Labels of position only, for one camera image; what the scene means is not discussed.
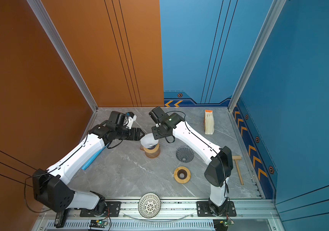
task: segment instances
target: orange chevron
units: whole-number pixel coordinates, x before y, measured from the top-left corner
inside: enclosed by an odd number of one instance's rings
[[[241,136],[243,136],[243,130],[248,131],[248,129],[246,129],[246,127],[241,126]]]
[[[256,161],[258,161],[259,163],[262,164],[262,162],[260,161],[260,159],[258,159],[257,157],[253,156],[253,166],[256,166]]]
[[[176,106],[176,107],[179,107],[178,104],[181,103],[182,101],[183,101],[183,100],[178,101],[178,102],[175,104],[175,106]]]
[[[172,102],[173,102],[173,100],[168,101],[168,103],[166,103],[165,106],[170,107],[169,104],[172,103]]]
[[[254,150],[254,151],[257,151],[257,150],[255,149],[255,147],[249,145],[249,156],[250,156],[250,150],[251,150],[251,149]]]
[[[236,114],[240,114],[240,112],[235,112],[235,120],[236,120]]]
[[[240,122],[244,122],[242,119],[237,119],[237,127],[240,127]]]
[[[266,177],[268,177],[267,176],[267,174],[262,170],[262,169],[260,169],[260,168],[258,168],[258,179],[259,179],[259,181],[260,181],[260,174],[263,174],[263,175],[265,175]]]

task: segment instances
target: black line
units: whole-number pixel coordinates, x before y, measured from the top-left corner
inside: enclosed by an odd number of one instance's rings
[[[131,79],[132,90],[134,91],[136,105],[138,106],[139,104],[137,103],[137,98],[136,98],[136,93],[135,93],[135,88],[134,88],[134,82],[132,81],[130,67],[129,67],[129,62],[127,61],[127,56],[126,56],[126,52],[125,52],[125,46],[123,45],[121,30],[119,29],[118,19],[117,19],[117,15],[116,15],[116,9],[115,9],[115,5],[113,4],[113,0],[112,0],[112,5],[113,5],[113,11],[115,12],[115,16],[116,16],[116,22],[117,22],[117,26],[118,26],[119,36],[121,37],[121,43],[122,43],[123,53],[125,54],[125,59],[126,59],[126,63],[127,63],[127,69],[129,69],[129,75],[130,75],[130,79]]]
[[[218,56],[218,51],[219,51],[219,46],[221,45],[221,40],[222,40],[222,35],[223,35],[223,30],[225,29],[225,25],[226,25],[226,20],[227,20],[227,15],[229,13],[229,9],[230,9],[230,4],[231,4],[231,0],[229,2],[229,7],[227,8],[227,13],[226,13],[226,18],[225,18],[225,22],[223,24],[223,28],[222,28],[222,33],[221,33],[221,38],[219,39],[219,44],[218,44],[218,49],[217,49],[217,53],[216,53],[216,58],[214,59],[214,63],[213,63],[213,69],[212,69],[212,74],[211,74],[211,79],[209,80],[209,85],[208,85],[208,90],[207,90],[207,95],[205,96],[205,101],[204,103],[206,103],[207,101],[207,97],[208,97],[208,92],[209,92],[209,87],[211,85],[211,81],[212,81],[212,75],[213,75],[213,71],[214,71],[214,66],[216,65],[216,62],[217,62],[217,56]]]
[[[218,70],[219,70],[219,66],[221,65],[221,61],[222,61],[222,56],[223,56],[223,52],[225,51],[225,47],[226,47],[226,42],[227,42],[227,38],[229,37],[229,33],[230,33],[230,28],[231,28],[231,24],[232,24],[232,20],[233,20],[233,16],[235,14],[235,11],[236,11],[236,6],[237,6],[237,2],[239,0],[236,0],[236,4],[235,4],[235,9],[234,9],[234,13],[232,14],[232,18],[231,18],[231,22],[230,22],[230,26],[229,26],[229,31],[227,32],[227,36],[226,36],[226,41],[225,41],[225,45],[223,46],[223,51],[222,51],[222,55],[221,55],[221,60],[219,61],[219,64],[218,64],[218,69],[217,69],[217,73],[216,73],[216,77],[214,78],[214,82],[213,82],[213,87],[212,87],[212,92],[211,92],[211,95],[209,97],[209,101],[211,101],[211,97],[212,97],[212,93],[213,93],[213,89],[214,89],[214,84],[216,83],[216,79],[217,79],[217,75],[218,75]]]
[[[20,170],[18,170],[18,169],[15,169],[15,168],[13,168],[13,167],[11,167],[11,166],[5,164],[5,163],[2,163],[2,162],[0,162],[0,163],[1,163],[1,164],[4,164],[4,165],[7,166],[7,167],[10,167],[11,169],[14,169],[14,170],[16,170],[16,171],[19,171],[20,173],[23,173],[23,174],[25,174],[25,175],[27,175],[27,176],[30,176],[30,175],[28,175],[27,173],[24,173],[24,172],[22,172],[22,171],[20,171]]]
[[[319,202],[315,202],[315,203],[312,203],[312,204],[308,204],[306,206],[311,206],[311,205],[318,204],[318,203],[325,202],[325,201],[329,201],[329,199],[323,200],[323,201],[319,201]],[[282,211],[282,212],[278,212],[278,213],[284,213],[284,212],[287,212],[287,211],[291,211],[291,210],[298,209],[298,208],[303,208],[303,207],[306,207],[306,206],[300,206],[300,207],[297,207],[297,208],[292,208],[292,209],[289,209],[289,210],[286,210],[286,211]]]
[[[325,214],[329,214],[329,212],[328,213],[320,213],[320,214],[316,214],[316,215],[305,216],[305,217],[298,217],[298,218],[289,219],[289,220],[285,220],[285,221],[292,221],[292,220],[297,220],[297,219],[302,219],[302,218],[307,218],[307,217],[315,217],[315,216],[325,215]]]
[[[131,54],[131,49],[130,49],[130,43],[129,43],[129,38],[127,37],[127,31],[126,31],[126,25],[125,25],[125,20],[123,19],[123,13],[122,13],[122,8],[121,8],[121,2],[119,2],[119,7],[121,9],[121,15],[122,15],[122,21],[123,21],[123,26],[125,28],[125,33],[126,33],[126,38],[127,38],[127,44],[129,45],[129,52],[130,52],[130,57],[131,57],[131,63],[132,63],[132,68],[134,69],[134,76],[135,76],[135,82],[136,82],[136,87],[137,87],[137,93],[139,94],[139,100],[140,100],[140,105],[143,106],[140,98],[140,91],[139,91],[139,86],[137,85],[137,79],[136,79],[136,73],[135,73],[135,67],[134,67],[134,62],[132,60],[132,54]]]
[[[207,68],[207,74],[205,74],[205,81],[204,81],[204,86],[203,86],[203,93],[202,93],[202,98],[200,99],[200,103],[202,103],[202,100],[203,100],[203,94],[204,94],[205,83],[207,82],[207,75],[208,75],[209,65],[211,64],[211,58],[212,58],[212,52],[213,52],[213,46],[214,46],[214,42],[216,41],[216,34],[217,34],[217,29],[218,29],[218,24],[219,24],[219,18],[221,17],[222,6],[223,6],[223,0],[222,0],[222,4],[221,4],[221,10],[219,11],[218,22],[217,22],[217,27],[216,27],[216,32],[214,33],[213,45],[212,45],[211,55],[210,55],[210,57],[209,57],[209,63],[208,63],[208,68]]]
[[[25,164],[24,162],[22,162],[22,161],[20,161],[20,160],[18,160],[18,159],[16,159],[16,158],[14,158],[14,157],[11,156],[11,155],[6,154],[5,152],[3,152],[3,151],[1,151],[1,150],[0,150],[0,152],[3,153],[3,154],[5,154],[5,155],[7,155],[7,156],[9,156],[10,158],[13,158],[13,159],[17,160],[18,162],[21,162],[22,164]]]
[[[313,190],[313,191],[310,191],[310,192],[307,192],[307,193],[304,193],[304,194],[301,194],[301,195],[299,195],[299,196],[296,196],[296,197],[293,197],[293,198],[287,199],[287,200],[285,200],[285,201],[278,202],[278,203],[276,203],[276,204],[281,204],[281,203],[283,203],[283,202],[290,201],[290,200],[295,199],[295,198],[297,198],[297,197],[301,197],[301,196],[307,195],[308,193],[312,193],[312,192],[315,192],[315,191],[318,191],[318,190],[320,190],[320,189],[327,188],[327,187],[329,187],[329,185],[327,185],[327,186],[325,186],[325,187],[322,187],[322,188],[315,189],[315,190]]]
[[[118,49],[118,44],[117,44],[117,40],[116,40],[116,36],[115,36],[115,32],[114,32],[114,30],[113,30],[111,17],[109,16],[108,7],[107,7],[107,3],[105,2],[105,0],[104,0],[104,4],[105,4],[105,8],[107,9],[107,14],[108,14],[109,22],[111,23],[113,36],[114,36],[115,41],[116,41],[117,51],[118,51],[119,59],[121,60],[121,65],[122,65],[122,69],[123,69],[123,74],[125,75],[125,79],[126,79],[126,83],[127,83],[127,88],[129,89],[130,98],[131,98],[131,103],[132,103],[132,106],[134,107],[134,101],[132,100],[131,91],[130,91],[130,88],[129,88],[129,82],[127,81],[127,77],[126,77],[125,69],[123,68],[123,62],[122,62],[122,59],[121,59],[121,55],[120,55],[120,53],[119,53],[119,49]]]
[[[20,181],[18,181],[18,180],[15,180],[15,179],[13,179],[13,178],[7,177],[7,176],[2,175],[2,174],[0,174],[0,175],[3,176],[3,177],[5,177],[5,178],[8,178],[8,179],[11,179],[11,180],[17,181],[17,182],[21,183],[22,185],[24,185],[24,183],[22,183],[22,182],[20,182]]]

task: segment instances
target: round wooden disc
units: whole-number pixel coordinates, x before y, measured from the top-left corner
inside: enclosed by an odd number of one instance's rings
[[[185,175],[184,179],[181,179],[179,177],[180,173],[184,173],[184,175]],[[190,170],[187,167],[184,167],[184,166],[180,166],[177,169],[175,169],[175,172],[174,172],[173,176],[175,177],[175,180],[177,182],[181,183],[181,184],[187,183],[190,180],[190,177],[191,177]]]

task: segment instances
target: wooden mallet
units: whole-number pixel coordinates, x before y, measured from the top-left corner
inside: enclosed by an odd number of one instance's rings
[[[241,156],[240,155],[235,155],[235,156],[232,156],[232,159],[235,160],[236,169],[237,169],[237,173],[239,174],[241,185],[244,185],[243,178],[241,178],[241,173],[240,173],[239,165],[237,164],[237,161],[238,160],[241,160]]]

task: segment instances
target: yellow arrow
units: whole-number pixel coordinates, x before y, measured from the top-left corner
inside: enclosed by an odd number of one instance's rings
[[[259,163],[262,164],[262,162],[260,161],[260,159],[258,159],[257,157],[253,156],[253,166],[256,166],[256,161],[258,161]]]
[[[181,103],[182,101],[183,101],[183,100],[178,101],[178,102],[175,104],[175,106],[176,106],[176,107],[179,107],[178,104]]]
[[[248,131],[248,129],[246,129],[246,127],[241,126],[241,136],[243,136],[243,130]]]
[[[172,102],[173,102],[173,100],[168,101],[168,103],[166,103],[165,106],[170,107],[169,104],[172,103]]]
[[[240,112],[235,112],[235,120],[236,120],[236,114],[240,114]]]
[[[242,119],[237,119],[237,127],[240,127],[240,122],[244,122]]]
[[[251,149],[254,150],[254,151],[257,151],[253,146],[250,146],[250,145],[249,145],[249,156],[250,156],[250,150],[251,150]]]
[[[259,179],[259,181],[260,181],[260,174],[263,174],[263,175],[265,175],[266,177],[268,177],[267,176],[267,174],[262,170],[262,169],[260,169],[260,168],[258,168],[258,179]]]

